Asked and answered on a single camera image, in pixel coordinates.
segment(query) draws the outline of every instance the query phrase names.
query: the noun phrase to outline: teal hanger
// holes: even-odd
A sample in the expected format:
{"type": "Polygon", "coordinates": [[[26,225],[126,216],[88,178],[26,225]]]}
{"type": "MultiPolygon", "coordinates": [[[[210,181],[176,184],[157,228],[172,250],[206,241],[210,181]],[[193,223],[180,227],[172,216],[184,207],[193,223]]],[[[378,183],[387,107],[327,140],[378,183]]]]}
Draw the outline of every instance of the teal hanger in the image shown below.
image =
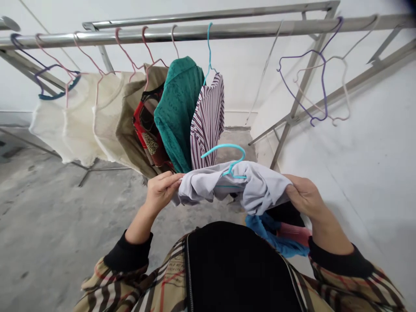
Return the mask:
{"type": "MultiPolygon", "coordinates": [[[[239,160],[233,162],[230,165],[230,168],[228,169],[228,171],[224,172],[222,174],[222,176],[226,176],[227,174],[230,174],[235,179],[247,179],[247,177],[245,175],[234,175],[232,173],[233,167],[246,157],[246,151],[241,146],[238,146],[236,144],[220,144],[220,145],[217,145],[217,146],[211,148],[204,155],[202,155],[201,158],[205,158],[206,156],[208,156],[209,154],[211,154],[212,152],[214,152],[215,150],[217,150],[221,147],[233,147],[233,148],[236,148],[236,149],[240,150],[243,153],[243,156],[239,160]]],[[[219,186],[235,187],[235,186],[231,186],[231,185],[219,185],[219,186]]]]}
{"type": "Polygon", "coordinates": [[[207,81],[207,77],[208,77],[208,74],[209,74],[209,70],[210,69],[215,70],[215,72],[218,74],[218,71],[215,68],[212,68],[212,66],[211,66],[211,47],[209,46],[209,29],[211,28],[211,26],[212,26],[212,23],[209,23],[209,26],[208,26],[208,34],[207,34],[207,42],[208,42],[208,49],[209,49],[209,66],[208,66],[208,72],[207,72],[207,75],[205,76],[204,84],[203,85],[205,85],[205,82],[207,81]]]}

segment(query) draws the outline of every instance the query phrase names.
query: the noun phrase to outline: purple striped shirt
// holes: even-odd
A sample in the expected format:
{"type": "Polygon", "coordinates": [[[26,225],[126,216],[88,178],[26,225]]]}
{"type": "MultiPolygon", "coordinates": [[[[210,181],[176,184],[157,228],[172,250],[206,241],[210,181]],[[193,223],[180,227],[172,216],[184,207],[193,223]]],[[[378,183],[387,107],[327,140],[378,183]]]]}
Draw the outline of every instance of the purple striped shirt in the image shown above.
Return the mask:
{"type": "Polygon", "coordinates": [[[220,73],[211,86],[202,86],[191,122],[192,169],[201,169],[215,164],[217,151],[207,157],[201,156],[218,145],[224,131],[224,80],[220,73]]]}

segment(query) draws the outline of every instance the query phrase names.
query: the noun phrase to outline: clothes drying rack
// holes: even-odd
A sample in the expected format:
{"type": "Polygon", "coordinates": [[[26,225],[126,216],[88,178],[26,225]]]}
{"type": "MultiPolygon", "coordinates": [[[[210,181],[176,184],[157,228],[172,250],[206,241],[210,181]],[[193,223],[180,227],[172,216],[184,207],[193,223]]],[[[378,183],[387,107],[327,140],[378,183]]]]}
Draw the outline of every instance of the clothes drying rack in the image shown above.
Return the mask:
{"type": "MultiPolygon", "coordinates": [[[[174,14],[166,16],[153,16],[153,17],[143,17],[143,18],[133,18],[133,19],[117,19],[117,20],[106,20],[99,22],[86,22],[83,23],[83,27],[87,30],[86,32],[77,33],[77,42],[80,46],[98,46],[101,56],[103,58],[105,67],[107,71],[112,71],[113,66],[107,55],[105,45],[114,45],[117,44],[114,31],[106,31],[105,29],[116,28],[116,27],[128,27],[128,26],[144,26],[151,24],[164,24],[164,23],[179,23],[179,22],[188,22],[188,21],[199,21],[199,20],[216,20],[216,19],[225,19],[225,18],[237,18],[237,17],[252,17],[252,16],[265,16],[265,15],[274,15],[274,14],[285,14],[285,13],[300,13],[302,15],[302,20],[287,21],[282,24],[280,21],[275,22],[256,22],[256,23],[232,23],[232,24],[214,24],[210,29],[210,39],[238,39],[238,38],[258,38],[258,37],[275,37],[277,30],[280,28],[280,36],[300,36],[300,35],[309,35],[316,42],[313,49],[320,51],[324,43],[327,41],[327,34],[335,32],[338,26],[338,19],[334,19],[335,12],[339,5],[340,1],[326,1],[326,2],[316,2],[316,3],[305,3],[305,4],[293,4],[285,6],[269,6],[269,7],[258,7],[258,8],[247,8],[247,9],[237,9],[237,10],[221,10],[221,11],[211,11],[211,12],[199,12],[199,13],[187,13],[187,14],[174,14]],[[306,12],[311,11],[325,11],[326,16],[324,19],[318,20],[308,20],[306,18],[306,12]]],[[[356,31],[368,31],[373,28],[374,16],[366,17],[356,17],[356,18],[345,18],[342,27],[339,32],[356,32],[356,31]]],[[[371,77],[378,74],[380,71],[386,69],[387,67],[395,64],[399,60],[405,58],[407,55],[413,53],[416,50],[416,39],[407,43],[390,56],[381,60],[379,56],[382,51],[388,46],[388,44],[393,40],[397,33],[403,28],[415,28],[415,21],[410,14],[394,14],[394,15],[383,15],[379,17],[379,21],[374,28],[374,30],[386,30],[392,29],[392,33],[386,38],[381,47],[375,52],[374,56],[371,58],[371,63],[373,66],[366,70],[364,73],[358,75],[356,78],[349,81],[346,86],[348,90],[359,87],[365,81],[371,77]]],[[[171,27],[163,28],[148,28],[146,30],[146,42],[170,42],[171,38],[171,27]]],[[[197,25],[197,26],[177,26],[174,28],[173,37],[175,41],[190,41],[190,40],[206,40],[207,39],[207,30],[208,25],[197,25]]],[[[73,33],[63,33],[63,34],[47,34],[39,36],[40,42],[44,48],[64,48],[64,47],[73,47],[74,35],[73,33]]],[[[137,29],[122,29],[119,32],[120,42],[123,44],[127,43],[143,43],[143,38],[141,31],[137,29]]],[[[22,44],[23,49],[38,49],[36,45],[35,36],[20,36],[19,42],[22,44]]],[[[0,56],[5,59],[8,63],[14,66],[17,70],[23,73],[26,77],[36,82],[34,79],[34,74],[41,70],[41,68],[27,58],[21,56],[15,52],[16,47],[12,44],[9,37],[0,38],[0,56]]],[[[307,67],[312,67],[316,65],[318,59],[317,54],[312,54],[307,67]]],[[[311,78],[312,70],[306,70],[300,88],[306,90],[308,82],[311,78]]],[[[51,85],[57,87],[58,89],[64,91],[65,83],[54,77],[48,72],[43,73],[40,77],[51,85]]],[[[55,95],[56,92],[50,88],[44,82],[41,82],[45,91],[51,95],[55,95]]],[[[340,96],[343,95],[343,88],[339,88],[329,94],[328,105],[334,103],[340,96]]],[[[273,169],[277,162],[277,157],[279,156],[284,141],[287,138],[289,130],[292,126],[298,124],[305,118],[308,114],[306,112],[301,112],[298,115],[296,110],[298,108],[298,101],[302,100],[302,93],[299,91],[296,95],[296,100],[293,103],[290,113],[285,116],[282,120],[278,121],[268,130],[263,132],[257,138],[249,143],[249,145],[254,144],[261,138],[265,137],[268,133],[273,131],[278,139],[278,146],[276,153],[274,155],[271,168],[273,169]],[[282,136],[279,137],[277,133],[277,128],[285,126],[282,136]]],[[[317,106],[324,106],[324,100],[321,100],[317,103],[317,106]]],[[[313,114],[316,112],[316,107],[311,107],[308,109],[308,112],[313,114]]],[[[0,129],[0,131],[13,135],[10,132],[0,129]]],[[[33,144],[27,140],[23,140],[18,136],[14,136],[17,139],[24,141],[25,143],[32,145],[36,148],[40,148],[43,151],[50,153],[54,156],[59,157],[53,151],[44,149],[41,146],[33,144]]],[[[83,168],[86,170],[85,175],[83,176],[79,187],[85,182],[88,174],[92,171],[101,171],[101,170],[118,170],[118,169],[129,169],[129,168],[101,168],[95,169],[93,167],[84,167],[76,162],[72,164],[83,168]]]]}

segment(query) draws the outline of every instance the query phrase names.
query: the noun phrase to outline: pink garment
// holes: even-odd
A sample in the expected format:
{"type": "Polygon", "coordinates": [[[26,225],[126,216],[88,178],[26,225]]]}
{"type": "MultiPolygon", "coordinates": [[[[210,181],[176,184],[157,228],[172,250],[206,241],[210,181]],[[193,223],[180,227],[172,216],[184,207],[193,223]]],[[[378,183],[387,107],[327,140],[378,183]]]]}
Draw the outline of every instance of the pink garment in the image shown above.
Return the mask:
{"type": "Polygon", "coordinates": [[[312,232],[306,227],[297,227],[284,222],[281,223],[280,229],[276,233],[277,237],[291,239],[305,247],[309,247],[308,240],[311,235],[312,232]]]}

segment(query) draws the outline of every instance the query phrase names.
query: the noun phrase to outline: person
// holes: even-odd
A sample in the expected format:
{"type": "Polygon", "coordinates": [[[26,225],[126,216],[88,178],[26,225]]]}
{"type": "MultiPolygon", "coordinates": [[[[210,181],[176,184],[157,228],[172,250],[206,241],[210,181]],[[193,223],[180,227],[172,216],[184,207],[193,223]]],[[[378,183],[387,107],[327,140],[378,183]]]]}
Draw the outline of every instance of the person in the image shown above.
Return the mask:
{"type": "Polygon", "coordinates": [[[251,229],[213,222],[186,234],[149,275],[151,227],[183,174],[148,182],[147,198],[116,246],[82,284],[83,311],[405,311],[386,274],[367,261],[308,179],[293,175],[286,193],[312,222],[309,259],[316,279],[299,273],[251,229]]]}

